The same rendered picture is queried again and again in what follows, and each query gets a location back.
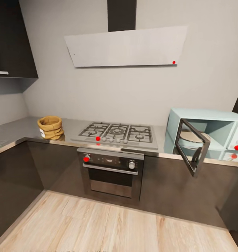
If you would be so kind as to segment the popcorn bag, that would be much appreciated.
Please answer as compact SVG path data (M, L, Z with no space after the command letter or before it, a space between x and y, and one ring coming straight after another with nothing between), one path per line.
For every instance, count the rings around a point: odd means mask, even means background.
M62 119L57 116L46 116L37 121L42 138L57 140L64 134Z

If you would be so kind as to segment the microwave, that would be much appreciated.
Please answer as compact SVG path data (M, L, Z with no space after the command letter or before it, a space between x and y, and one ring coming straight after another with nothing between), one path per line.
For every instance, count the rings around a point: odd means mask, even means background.
M173 107L167 130L194 178L208 148L238 151L238 114L232 111Z

